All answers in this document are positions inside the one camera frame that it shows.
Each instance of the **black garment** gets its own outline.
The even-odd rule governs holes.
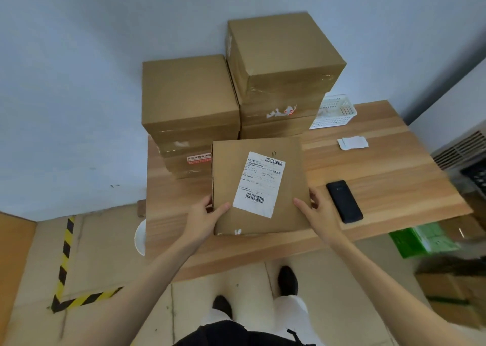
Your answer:
[[[288,330],[295,341],[265,332],[250,332],[231,320],[203,325],[174,346],[315,346],[302,345],[295,332]]]

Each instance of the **person's left arm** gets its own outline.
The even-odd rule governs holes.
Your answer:
[[[182,236],[124,287],[99,319],[61,341],[61,346],[129,346],[180,267],[213,232],[216,221],[230,207],[226,203],[206,212],[211,196],[191,206]]]

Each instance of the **air vent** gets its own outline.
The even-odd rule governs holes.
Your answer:
[[[445,170],[455,167],[484,151],[486,151],[486,136],[480,131],[476,131],[457,144],[434,156],[434,161],[440,169]]]

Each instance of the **person's left hand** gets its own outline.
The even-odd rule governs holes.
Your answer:
[[[216,221],[231,207],[229,202],[224,203],[214,212],[208,213],[206,207],[211,203],[211,195],[192,205],[187,214],[187,223],[181,239],[191,243],[202,244],[213,232]]]

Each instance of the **leg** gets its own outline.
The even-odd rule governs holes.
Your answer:
[[[233,312],[228,300],[222,295],[216,296],[210,311],[201,320],[201,325],[233,320]]]
[[[275,330],[272,333],[294,340],[294,337],[287,332],[290,329],[297,333],[297,337],[303,344],[314,343],[323,346],[312,328],[304,301],[297,296],[298,282],[292,269],[282,267],[278,275],[278,286],[282,296],[274,300]]]

